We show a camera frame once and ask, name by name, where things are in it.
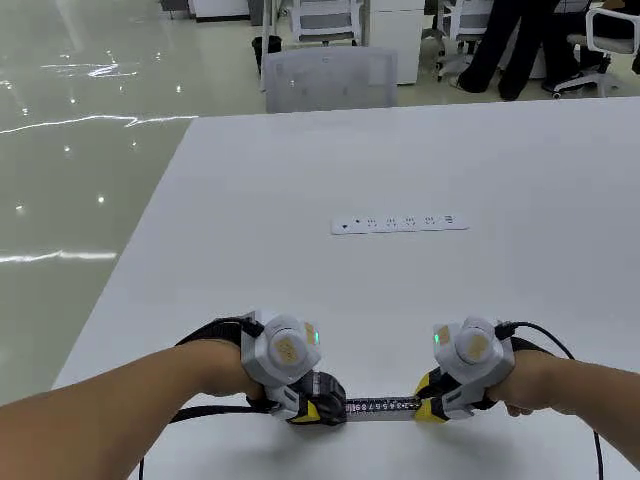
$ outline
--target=white desk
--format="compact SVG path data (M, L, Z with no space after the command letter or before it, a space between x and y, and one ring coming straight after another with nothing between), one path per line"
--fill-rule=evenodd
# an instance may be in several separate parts
M354 396L409 392L435 364L432 325L469 313L539 321L578 357L640 370L639 111L640 98L621 98L195 120L57 385L256 307L317 323L320 368ZM409 210L458 212L471 229L329 235L338 215ZM607 445L604 455L607 479L637 478ZM335 430L194 420L163 433L146 475L591 480L596 470L579 420L495 408L447 425Z

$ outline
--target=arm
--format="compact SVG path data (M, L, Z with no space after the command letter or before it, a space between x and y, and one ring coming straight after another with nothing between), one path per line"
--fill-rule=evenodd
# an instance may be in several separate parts
M240 350L195 341L0 408L0 477L123 479L197 393L258 397Z
M516 353L507 379L489 389L513 416L551 407L582 418L640 470L640 375L542 352Z

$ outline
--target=office chair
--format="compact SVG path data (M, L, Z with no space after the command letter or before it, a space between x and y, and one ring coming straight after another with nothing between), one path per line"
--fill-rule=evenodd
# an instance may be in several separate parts
M358 0L292 0L287 7L289 24L296 42L322 42L351 39L362 43Z
M458 42L456 54L447 55L441 44L436 61L438 81L447 74L463 72L473 59L477 42L487 30L493 0L442 0L439 5L438 30L450 40Z
M265 57L268 113L393 107L397 53L375 47L315 47Z
M632 22L633 38L613 39L594 35L593 19L596 15L607 15ZM621 82L613 74L607 73L607 67L611 63L611 55L613 53L622 55L636 55L638 53L640 45L640 16L604 8L593 8L587 12L587 34L571 34L567 37L567 41L574 45L585 46L593 52L602 52L604 57L596 71L586 71L583 72L581 77L557 84L553 90L553 98L560 98L563 90L588 84L595 84L598 88L598 96L604 98L608 89L621 85Z

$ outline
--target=desk leg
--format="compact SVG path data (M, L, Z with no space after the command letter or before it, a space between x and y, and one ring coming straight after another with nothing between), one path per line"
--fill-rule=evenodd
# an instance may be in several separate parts
M269 35L271 35L271 21L273 16L271 14L272 0L264 0L262 5L262 59L261 59L261 72L264 72L264 59L269 52ZM264 75L260 74L260 91L265 91Z

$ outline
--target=white drawer unit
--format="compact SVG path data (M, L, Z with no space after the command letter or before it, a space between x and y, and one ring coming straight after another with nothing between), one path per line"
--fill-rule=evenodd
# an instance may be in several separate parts
M192 0L191 3L197 18L249 15L247 0Z
M424 13L424 0L370 0L370 2L372 12L421 10Z
M367 4L365 44L395 50L398 84L416 83L424 0L370 0Z

